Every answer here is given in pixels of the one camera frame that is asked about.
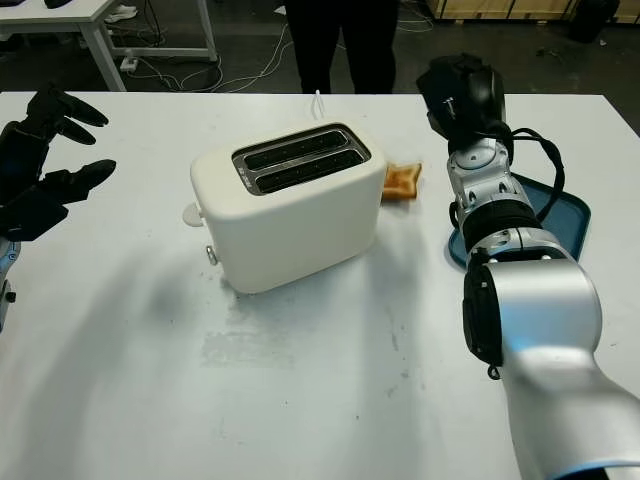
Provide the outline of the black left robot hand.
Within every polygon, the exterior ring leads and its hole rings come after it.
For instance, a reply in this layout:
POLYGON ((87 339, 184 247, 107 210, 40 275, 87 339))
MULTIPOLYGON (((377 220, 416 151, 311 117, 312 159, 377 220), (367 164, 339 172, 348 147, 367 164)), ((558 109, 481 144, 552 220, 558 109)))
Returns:
POLYGON ((96 139, 85 127, 101 128, 108 123, 102 112, 56 84, 43 85, 28 102, 26 117, 9 122, 1 132, 1 204, 9 204, 31 187, 61 204, 86 200, 92 189, 114 173, 115 161, 96 161, 76 172, 44 174, 42 169, 56 136, 93 145, 96 139))

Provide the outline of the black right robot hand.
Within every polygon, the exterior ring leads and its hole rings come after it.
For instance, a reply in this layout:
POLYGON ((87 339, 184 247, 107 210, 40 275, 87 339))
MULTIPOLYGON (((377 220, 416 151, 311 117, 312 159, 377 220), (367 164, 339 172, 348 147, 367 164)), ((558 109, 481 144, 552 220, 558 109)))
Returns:
POLYGON ((487 133, 505 120, 502 77, 475 55, 437 57, 416 80, 431 127, 448 140, 487 133))

